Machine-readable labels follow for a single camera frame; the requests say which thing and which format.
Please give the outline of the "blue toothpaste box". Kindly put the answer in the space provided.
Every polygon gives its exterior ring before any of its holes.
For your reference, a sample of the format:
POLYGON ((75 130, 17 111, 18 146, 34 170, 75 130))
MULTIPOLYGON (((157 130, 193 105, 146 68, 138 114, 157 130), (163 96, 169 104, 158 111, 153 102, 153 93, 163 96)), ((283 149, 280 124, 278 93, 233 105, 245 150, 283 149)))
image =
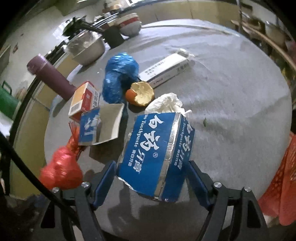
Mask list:
POLYGON ((195 129, 181 113, 138 115, 117 176, 143 196, 176 202, 185 181, 195 129))

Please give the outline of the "steel basin with bag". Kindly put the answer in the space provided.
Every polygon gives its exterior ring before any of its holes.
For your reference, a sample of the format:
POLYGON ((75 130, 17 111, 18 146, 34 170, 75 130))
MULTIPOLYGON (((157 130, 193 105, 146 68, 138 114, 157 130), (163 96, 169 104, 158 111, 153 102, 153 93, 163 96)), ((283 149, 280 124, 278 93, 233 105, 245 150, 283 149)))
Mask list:
POLYGON ((80 65, 87 66, 104 54, 103 36, 96 32, 83 31, 66 44, 64 51, 80 65))

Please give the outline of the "long white medicine box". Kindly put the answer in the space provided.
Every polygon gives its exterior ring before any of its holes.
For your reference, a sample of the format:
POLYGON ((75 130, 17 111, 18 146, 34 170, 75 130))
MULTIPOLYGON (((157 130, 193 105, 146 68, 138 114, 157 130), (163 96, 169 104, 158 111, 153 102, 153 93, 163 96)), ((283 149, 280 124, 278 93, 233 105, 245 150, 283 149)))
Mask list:
POLYGON ((138 79, 153 89, 184 72, 195 64, 195 55, 185 49, 178 49, 156 64, 139 73, 138 79))

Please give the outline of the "stacked red white bowls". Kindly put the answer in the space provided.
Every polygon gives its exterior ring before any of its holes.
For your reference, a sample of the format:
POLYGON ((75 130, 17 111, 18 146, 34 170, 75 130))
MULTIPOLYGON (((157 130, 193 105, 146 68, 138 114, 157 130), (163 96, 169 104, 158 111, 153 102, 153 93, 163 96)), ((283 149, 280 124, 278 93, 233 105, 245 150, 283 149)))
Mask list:
POLYGON ((137 13, 131 13, 120 17, 115 22, 119 32, 126 37, 134 37, 140 33, 142 23, 137 13))

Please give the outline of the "red plastic basket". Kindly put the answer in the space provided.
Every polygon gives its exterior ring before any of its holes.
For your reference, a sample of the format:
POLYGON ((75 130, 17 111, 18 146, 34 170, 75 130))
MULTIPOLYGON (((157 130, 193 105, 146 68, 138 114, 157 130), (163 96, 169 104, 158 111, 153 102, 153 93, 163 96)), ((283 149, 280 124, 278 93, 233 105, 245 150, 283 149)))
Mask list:
POLYGON ((278 218, 283 226, 295 221, 295 134, 290 133, 290 143, 281 164, 266 192, 258 201, 262 213, 278 218))

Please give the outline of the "steel pot on rack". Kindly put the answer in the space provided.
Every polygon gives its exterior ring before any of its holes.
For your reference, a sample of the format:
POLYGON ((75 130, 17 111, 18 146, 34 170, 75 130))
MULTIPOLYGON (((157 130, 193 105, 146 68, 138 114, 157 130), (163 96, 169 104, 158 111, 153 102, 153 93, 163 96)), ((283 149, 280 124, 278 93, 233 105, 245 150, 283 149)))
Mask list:
POLYGON ((269 21, 265 22, 265 33, 266 36, 269 37, 273 42, 275 42, 278 46, 285 46, 285 33, 278 26, 272 24, 269 21))

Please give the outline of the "blue plastic bag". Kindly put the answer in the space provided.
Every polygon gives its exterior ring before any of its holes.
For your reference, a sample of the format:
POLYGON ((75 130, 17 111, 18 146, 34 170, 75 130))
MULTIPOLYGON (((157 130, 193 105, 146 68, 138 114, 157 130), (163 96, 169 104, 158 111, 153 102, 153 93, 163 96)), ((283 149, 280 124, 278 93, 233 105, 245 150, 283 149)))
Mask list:
POLYGON ((129 54, 118 53, 107 61, 102 85, 105 102, 124 103, 125 92, 138 82, 139 64, 129 54))

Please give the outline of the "red plastic bag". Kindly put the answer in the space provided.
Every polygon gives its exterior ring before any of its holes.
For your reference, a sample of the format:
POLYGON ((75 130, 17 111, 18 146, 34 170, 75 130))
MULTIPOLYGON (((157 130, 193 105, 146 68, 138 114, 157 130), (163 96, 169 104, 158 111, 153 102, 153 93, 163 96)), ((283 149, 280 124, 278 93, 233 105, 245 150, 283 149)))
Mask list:
POLYGON ((61 190, 77 188, 83 180, 83 173, 77 161, 84 147, 80 146, 80 127, 75 122, 69 122, 72 133, 66 145, 59 147, 51 161, 41 169, 39 181, 49 190, 58 187, 61 190))

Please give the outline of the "black chopstick cup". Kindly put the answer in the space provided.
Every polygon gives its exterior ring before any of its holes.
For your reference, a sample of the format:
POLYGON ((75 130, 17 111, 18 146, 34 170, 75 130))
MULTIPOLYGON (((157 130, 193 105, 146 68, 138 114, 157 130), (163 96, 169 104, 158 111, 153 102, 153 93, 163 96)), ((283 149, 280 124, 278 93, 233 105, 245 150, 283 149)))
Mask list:
POLYGON ((111 49, 114 49, 125 42, 116 26, 107 28, 102 35, 111 49))

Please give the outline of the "green thermos jug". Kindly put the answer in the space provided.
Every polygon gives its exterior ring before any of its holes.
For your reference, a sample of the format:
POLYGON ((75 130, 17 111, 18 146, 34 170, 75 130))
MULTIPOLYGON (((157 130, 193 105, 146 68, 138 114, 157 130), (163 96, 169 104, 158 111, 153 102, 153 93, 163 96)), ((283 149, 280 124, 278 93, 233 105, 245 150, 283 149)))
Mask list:
POLYGON ((6 81, 3 81, 0 93, 1 112, 14 121, 21 106, 21 102, 12 96, 12 88, 6 81))

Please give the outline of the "orange peel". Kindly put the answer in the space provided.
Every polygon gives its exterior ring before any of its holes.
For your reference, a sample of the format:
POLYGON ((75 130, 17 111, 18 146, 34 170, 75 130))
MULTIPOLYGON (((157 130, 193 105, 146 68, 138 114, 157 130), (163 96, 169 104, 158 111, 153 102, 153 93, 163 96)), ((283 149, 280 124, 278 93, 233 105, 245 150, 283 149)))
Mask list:
POLYGON ((144 81, 135 82, 126 91, 125 99, 132 105, 146 107, 155 99, 154 90, 144 81))

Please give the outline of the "orange white medicine box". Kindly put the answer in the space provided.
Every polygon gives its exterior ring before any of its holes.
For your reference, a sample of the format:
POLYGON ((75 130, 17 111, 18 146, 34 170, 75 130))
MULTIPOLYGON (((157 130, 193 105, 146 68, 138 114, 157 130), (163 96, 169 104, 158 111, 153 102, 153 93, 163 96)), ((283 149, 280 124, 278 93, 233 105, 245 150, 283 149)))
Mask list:
POLYGON ((71 120, 79 122, 81 115, 98 107, 100 92, 95 86, 86 81, 81 84, 74 92, 68 116, 71 120))

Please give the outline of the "small blue silver box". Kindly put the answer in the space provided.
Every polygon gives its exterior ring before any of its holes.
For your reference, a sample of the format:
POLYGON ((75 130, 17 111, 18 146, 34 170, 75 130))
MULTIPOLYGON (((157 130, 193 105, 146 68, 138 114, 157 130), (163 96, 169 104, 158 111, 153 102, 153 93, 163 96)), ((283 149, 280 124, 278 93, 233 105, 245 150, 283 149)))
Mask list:
POLYGON ((99 145, 118 138, 124 104, 106 104, 81 115, 78 144, 99 145))

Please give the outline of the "white tissue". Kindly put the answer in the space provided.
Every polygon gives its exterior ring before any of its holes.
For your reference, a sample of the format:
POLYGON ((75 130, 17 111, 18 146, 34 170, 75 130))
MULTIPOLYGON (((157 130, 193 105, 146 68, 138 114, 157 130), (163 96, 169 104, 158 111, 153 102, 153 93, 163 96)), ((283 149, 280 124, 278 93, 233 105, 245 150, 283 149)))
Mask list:
POLYGON ((145 114, 150 113, 181 113, 187 117, 192 110, 185 110, 183 103, 175 93, 166 93, 153 100, 144 110, 145 114))

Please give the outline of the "maroon thermos bottle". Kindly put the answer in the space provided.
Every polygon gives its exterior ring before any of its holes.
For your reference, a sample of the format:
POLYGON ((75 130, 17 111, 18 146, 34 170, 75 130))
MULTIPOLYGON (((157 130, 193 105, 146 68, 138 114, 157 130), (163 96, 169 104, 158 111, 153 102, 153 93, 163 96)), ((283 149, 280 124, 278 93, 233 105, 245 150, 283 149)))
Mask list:
POLYGON ((28 71, 42 80, 62 99, 69 100, 76 87, 71 84, 44 56, 38 54, 27 64, 28 71))

